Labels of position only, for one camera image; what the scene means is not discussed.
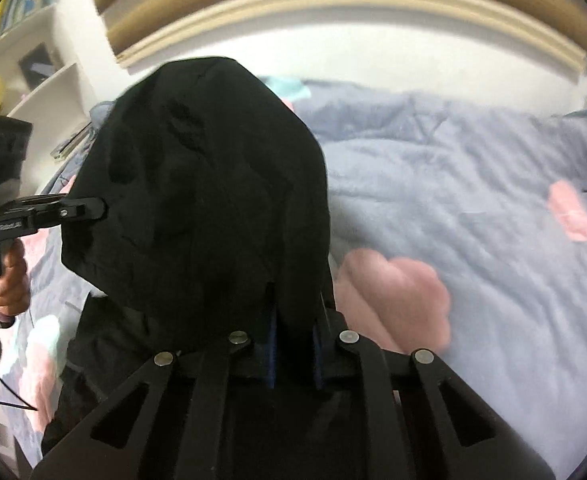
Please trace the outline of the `person's left hand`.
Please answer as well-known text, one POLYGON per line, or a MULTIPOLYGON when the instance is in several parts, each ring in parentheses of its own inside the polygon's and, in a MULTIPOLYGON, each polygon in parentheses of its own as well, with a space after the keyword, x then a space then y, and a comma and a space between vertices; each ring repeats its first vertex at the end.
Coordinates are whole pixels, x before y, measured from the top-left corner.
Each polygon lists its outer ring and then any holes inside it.
POLYGON ((0 276, 0 314, 17 316, 26 312, 30 304, 28 266, 21 240, 14 240, 6 252, 4 268, 0 276))

